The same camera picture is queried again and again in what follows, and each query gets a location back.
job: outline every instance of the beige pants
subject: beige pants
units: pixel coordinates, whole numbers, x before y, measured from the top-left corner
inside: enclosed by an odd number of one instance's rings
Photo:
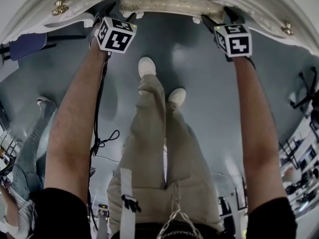
[[[175,184],[179,181],[181,210],[192,222],[221,230],[217,195],[194,132],[174,103],[165,105],[164,90],[156,76],[144,76],[139,91],[141,99],[136,105],[131,135],[107,190],[112,233],[120,230],[121,167],[132,171],[133,197],[142,209],[136,223],[166,223],[174,208]],[[165,137],[167,181],[163,169]],[[183,221],[180,215],[176,220]]]

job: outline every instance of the black sleeve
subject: black sleeve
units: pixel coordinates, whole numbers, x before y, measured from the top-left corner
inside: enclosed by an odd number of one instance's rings
[[[32,239],[91,238],[87,208],[81,199],[53,188],[32,194],[37,212]]]
[[[297,223],[287,198],[277,198],[256,208],[248,217],[247,239],[295,239]]]

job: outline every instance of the gold knob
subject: gold knob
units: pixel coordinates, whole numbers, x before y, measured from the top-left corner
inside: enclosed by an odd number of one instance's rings
[[[63,3],[65,0],[58,0],[54,3],[54,5],[57,7],[55,10],[52,11],[53,16],[58,16],[60,14],[65,13],[67,10],[69,10],[69,6],[64,5]]]
[[[289,21],[284,20],[285,27],[281,27],[281,30],[287,35],[294,35],[294,32],[291,30],[291,24]]]

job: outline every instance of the floor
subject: floor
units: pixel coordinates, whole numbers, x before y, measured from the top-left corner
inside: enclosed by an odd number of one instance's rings
[[[92,165],[97,168],[90,190],[96,203],[106,202],[106,188],[121,159],[139,98],[138,61],[151,57],[168,94],[176,87],[187,90],[181,110],[197,135],[212,176],[223,187],[243,173],[239,103],[235,71],[227,63],[213,36],[203,24],[183,15],[146,13],[136,21],[138,33],[127,53],[112,54],[100,107],[99,135],[109,138],[118,129],[120,138],[108,142]],[[83,24],[56,31],[87,34]],[[61,42],[19,62],[20,69],[0,83],[0,100],[9,119],[25,137],[38,114],[39,95],[60,104],[77,68],[88,51],[88,40]],[[269,100],[277,131],[283,141],[294,131],[302,114],[289,106],[288,96],[300,87],[298,72],[309,72],[319,60],[307,51],[274,42],[253,32],[253,60]],[[41,148],[45,148],[47,134]]]

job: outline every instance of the silver chain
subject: silver chain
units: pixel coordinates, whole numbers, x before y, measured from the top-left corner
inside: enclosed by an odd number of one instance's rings
[[[180,209],[180,187],[179,187],[179,181],[177,182],[177,184],[175,185],[175,204],[176,204],[176,210],[174,212],[172,212],[172,214],[169,217],[168,222],[166,222],[164,224],[164,226],[162,227],[162,229],[160,230],[157,239],[163,239],[165,237],[171,236],[171,235],[176,235],[176,234],[185,234],[185,235],[190,235],[192,237],[195,237],[197,239],[203,239],[203,237],[201,236],[199,230],[194,226],[194,224],[190,221],[189,217],[187,216],[186,213],[183,213]],[[175,219],[176,215],[180,213],[181,217],[190,225],[190,227],[193,229],[193,233],[191,232],[185,232],[185,231],[174,231],[171,233],[168,233],[166,235],[163,236],[164,232],[167,230],[169,224],[171,223],[171,221],[173,219]]]

